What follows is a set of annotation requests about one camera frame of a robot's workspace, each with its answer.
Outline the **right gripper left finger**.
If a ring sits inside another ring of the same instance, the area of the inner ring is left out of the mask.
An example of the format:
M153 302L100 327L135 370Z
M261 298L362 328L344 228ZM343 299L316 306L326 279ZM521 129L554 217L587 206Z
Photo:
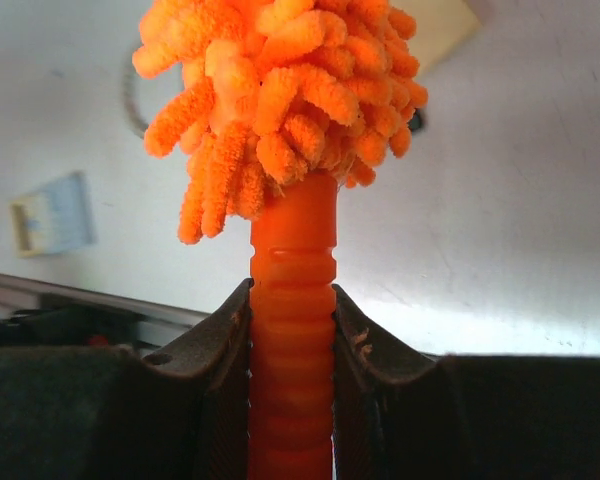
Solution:
M0 343L0 479L243 479L243 281L153 353Z

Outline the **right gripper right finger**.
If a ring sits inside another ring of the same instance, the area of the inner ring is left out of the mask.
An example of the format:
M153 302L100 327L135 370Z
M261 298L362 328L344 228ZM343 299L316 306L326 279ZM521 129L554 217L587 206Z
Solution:
M422 354L337 295L341 479L600 479L600 357Z

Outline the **orange microfiber duster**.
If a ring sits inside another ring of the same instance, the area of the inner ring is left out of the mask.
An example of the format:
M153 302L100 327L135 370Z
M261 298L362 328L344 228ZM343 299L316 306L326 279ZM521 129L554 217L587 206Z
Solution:
M189 157L180 240L251 224L252 479L332 475L337 193L410 146L416 28L387 1L156 1L140 21L137 74L183 70L144 133Z

